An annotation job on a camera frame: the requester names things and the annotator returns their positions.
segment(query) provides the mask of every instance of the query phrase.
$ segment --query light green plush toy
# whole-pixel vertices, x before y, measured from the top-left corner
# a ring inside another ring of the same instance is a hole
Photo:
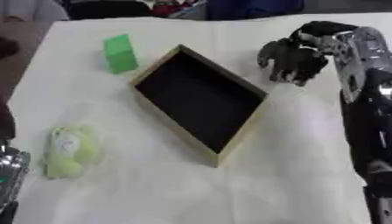
[[[77,178],[102,156],[96,134],[88,125],[55,128],[48,141],[45,175],[49,179]]]

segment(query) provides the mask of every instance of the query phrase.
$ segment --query white table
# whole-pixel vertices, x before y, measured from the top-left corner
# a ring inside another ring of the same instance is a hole
[[[256,64],[264,44],[312,20],[371,25],[392,39],[392,14],[56,23],[10,100],[14,145],[33,155],[16,223],[369,223],[343,135],[333,66],[298,88],[268,82]],[[139,108],[128,89],[137,72],[108,72],[102,40],[123,33],[142,67],[185,44],[270,92],[263,118],[221,168],[205,165]],[[79,117],[81,105],[90,108],[85,118],[103,129],[106,157],[82,178],[46,180],[38,161],[47,131]]]

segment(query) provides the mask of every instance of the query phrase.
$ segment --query dark floor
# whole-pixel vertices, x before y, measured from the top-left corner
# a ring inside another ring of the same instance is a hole
[[[305,0],[305,13],[392,11],[391,0]]]

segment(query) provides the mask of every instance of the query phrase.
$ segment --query green block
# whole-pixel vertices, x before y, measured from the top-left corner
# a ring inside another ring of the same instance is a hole
[[[127,34],[105,39],[104,51],[113,74],[137,69],[137,57]]]

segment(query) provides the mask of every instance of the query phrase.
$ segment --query wooden box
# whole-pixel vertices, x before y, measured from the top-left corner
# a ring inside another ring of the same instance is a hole
[[[179,45],[130,83],[139,103],[220,165],[259,114],[266,93]]]

